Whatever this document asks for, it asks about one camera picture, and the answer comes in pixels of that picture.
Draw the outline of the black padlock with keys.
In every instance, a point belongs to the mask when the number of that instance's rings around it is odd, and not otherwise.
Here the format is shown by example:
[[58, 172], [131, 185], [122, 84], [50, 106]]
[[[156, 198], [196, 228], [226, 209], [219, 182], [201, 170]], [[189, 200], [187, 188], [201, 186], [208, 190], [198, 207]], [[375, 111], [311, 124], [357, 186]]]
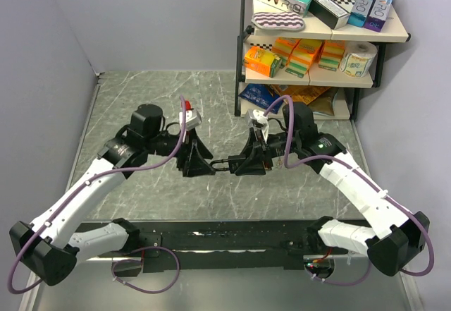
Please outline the black padlock with keys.
[[239, 167], [244, 163], [246, 156], [233, 155], [229, 156], [227, 159], [217, 159], [210, 162], [210, 166], [216, 171], [226, 171], [230, 173], [235, 173]]

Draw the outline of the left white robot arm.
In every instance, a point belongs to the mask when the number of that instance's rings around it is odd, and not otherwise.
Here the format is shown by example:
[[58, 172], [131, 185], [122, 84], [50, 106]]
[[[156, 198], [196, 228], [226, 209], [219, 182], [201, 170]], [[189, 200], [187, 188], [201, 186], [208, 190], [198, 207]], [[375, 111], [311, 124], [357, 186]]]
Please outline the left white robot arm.
[[185, 177], [213, 174], [208, 160], [212, 154], [198, 140], [196, 127], [202, 123], [198, 110], [182, 105], [172, 135], [161, 107], [141, 104], [130, 122], [108, 140], [79, 180], [47, 211], [30, 223], [17, 222], [9, 231], [16, 262], [23, 263], [48, 286], [61, 283], [85, 260], [117, 252], [137, 252], [140, 230], [119, 218], [97, 229], [78, 232], [91, 210], [112, 190], [138, 171], [149, 170], [150, 155], [162, 156], [160, 165], [176, 159]]

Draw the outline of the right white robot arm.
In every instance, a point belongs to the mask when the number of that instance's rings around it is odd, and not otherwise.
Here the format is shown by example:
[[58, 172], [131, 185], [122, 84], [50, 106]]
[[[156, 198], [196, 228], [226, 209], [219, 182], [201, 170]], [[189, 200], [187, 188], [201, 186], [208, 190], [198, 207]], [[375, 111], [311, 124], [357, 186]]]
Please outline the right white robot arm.
[[431, 272], [435, 253], [428, 235], [428, 217], [400, 205], [365, 174], [341, 142], [318, 130], [306, 104], [288, 102], [283, 107], [285, 128], [279, 134], [269, 132], [267, 111], [250, 109], [246, 118], [247, 144], [237, 160], [229, 161], [235, 175], [264, 175], [276, 157], [282, 157], [284, 166], [292, 169], [294, 164], [288, 158], [296, 154], [300, 164], [306, 164], [334, 185], [368, 223], [357, 226], [332, 217], [320, 218], [307, 238], [313, 252], [346, 249], [368, 257], [378, 271], [394, 276], [398, 272], [407, 274], [405, 266], [427, 249], [427, 267], [411, 275], [425, 276]]

